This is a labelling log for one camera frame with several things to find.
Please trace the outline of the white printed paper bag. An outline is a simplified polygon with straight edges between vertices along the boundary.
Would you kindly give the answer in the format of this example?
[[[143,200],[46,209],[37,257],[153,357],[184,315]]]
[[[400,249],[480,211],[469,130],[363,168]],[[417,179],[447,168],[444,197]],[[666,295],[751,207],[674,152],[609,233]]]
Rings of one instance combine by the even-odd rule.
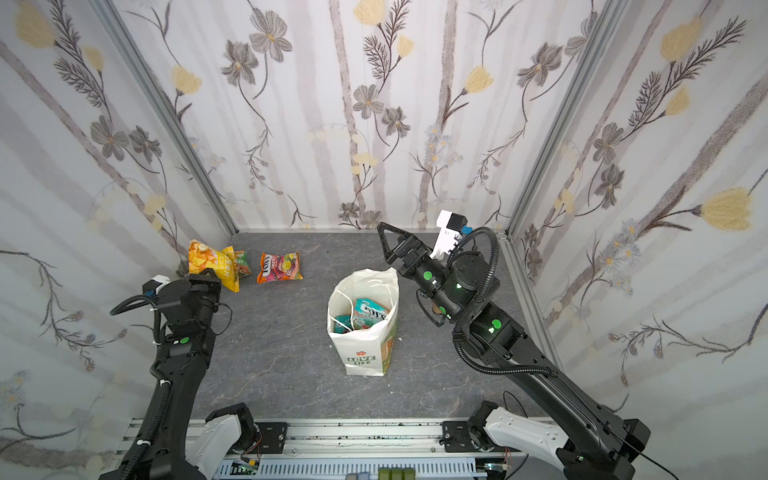
[[[327,307],[326,330],[351,376],[383,376],[393,355],[399,314],[396,271],[358,270],[334,288]],[[366,330],[354,330],[350,317],[355,301],[368,298],[389,310],[387,319]]]

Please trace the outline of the orange pink snack packet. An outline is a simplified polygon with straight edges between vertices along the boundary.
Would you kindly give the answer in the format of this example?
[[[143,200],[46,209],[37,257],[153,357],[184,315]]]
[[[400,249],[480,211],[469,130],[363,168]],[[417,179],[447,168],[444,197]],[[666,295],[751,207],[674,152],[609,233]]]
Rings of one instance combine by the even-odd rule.
[[[257,277],[259,284],[303,279],[300,272],[299,252],[291,252],[284,255],[262,253],[260,266],[261,270]]]

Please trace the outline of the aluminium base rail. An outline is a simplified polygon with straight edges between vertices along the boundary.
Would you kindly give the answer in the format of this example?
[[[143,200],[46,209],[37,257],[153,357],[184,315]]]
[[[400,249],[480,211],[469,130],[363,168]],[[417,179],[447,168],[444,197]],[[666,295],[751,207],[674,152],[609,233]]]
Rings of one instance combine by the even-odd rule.
[[[475,418],[257,419],[257,448],[267,458],[439,458],[525,456],[554,464],[570,441],[546,417],[522,417],[501,408]]]

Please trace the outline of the green snack packet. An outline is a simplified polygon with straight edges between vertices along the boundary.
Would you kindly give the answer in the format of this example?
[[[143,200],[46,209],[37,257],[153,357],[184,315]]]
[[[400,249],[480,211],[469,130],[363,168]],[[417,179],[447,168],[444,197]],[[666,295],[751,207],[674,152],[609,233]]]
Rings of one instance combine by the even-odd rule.
[[[246,251],[236,250],[234,252],[234,261],[239,277],[246,277],[252,274],[252,269],[249,266]]]

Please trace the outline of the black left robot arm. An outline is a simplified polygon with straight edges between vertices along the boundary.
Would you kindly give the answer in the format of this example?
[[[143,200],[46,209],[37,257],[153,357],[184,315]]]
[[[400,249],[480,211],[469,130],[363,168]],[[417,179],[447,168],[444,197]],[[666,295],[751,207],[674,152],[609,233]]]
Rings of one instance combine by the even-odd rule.
[[[206,272],[162,285],[149,280],[142,293],[113,307],[112,316],[143,306],[153,313],[155,388],[138,434],[119,465],[102,479],[203,479],[186,458],[194,400],[215,345],[212,318],[221,280]]]

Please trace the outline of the teal snack packet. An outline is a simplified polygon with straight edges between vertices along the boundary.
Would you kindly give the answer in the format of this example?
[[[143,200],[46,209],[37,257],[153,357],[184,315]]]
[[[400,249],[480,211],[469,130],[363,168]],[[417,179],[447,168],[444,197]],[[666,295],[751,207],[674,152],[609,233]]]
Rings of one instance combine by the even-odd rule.
[[[371,299],[360,298],[355,301],[350,320],[354,330],[366,330],[385,321],[388,315],[387,308]]]

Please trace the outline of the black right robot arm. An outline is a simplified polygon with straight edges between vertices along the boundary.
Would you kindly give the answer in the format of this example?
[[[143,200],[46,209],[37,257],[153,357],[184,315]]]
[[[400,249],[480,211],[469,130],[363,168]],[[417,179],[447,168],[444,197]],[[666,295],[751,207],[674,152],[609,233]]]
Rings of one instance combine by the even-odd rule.
[[[446,261],[415,234],[377,227],[385,261],[429,300],[436,326],[452,326],[452,344],[471,369],[516,383],[550,423],[514,415],[485,401],[467,423],[479,449],[511,448],[546,461],[568,479],[631,479],[650,438],[638,419],[624,419],[579,388],[538,348],[524,327],[492,300],[500,282],[497,235],[487,227],[461,234]]]

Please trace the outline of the yellow orange chips packet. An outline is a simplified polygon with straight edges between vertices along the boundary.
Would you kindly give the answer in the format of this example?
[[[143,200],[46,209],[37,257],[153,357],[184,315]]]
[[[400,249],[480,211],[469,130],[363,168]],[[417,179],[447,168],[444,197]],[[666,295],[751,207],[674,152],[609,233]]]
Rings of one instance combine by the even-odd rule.
[[[198,240],[192,240],[188,247],[188,271],[202,274],[212,270],[222,285],[234,293],[240,291],[240,280],[234,249],[229,246],[216,250]]]

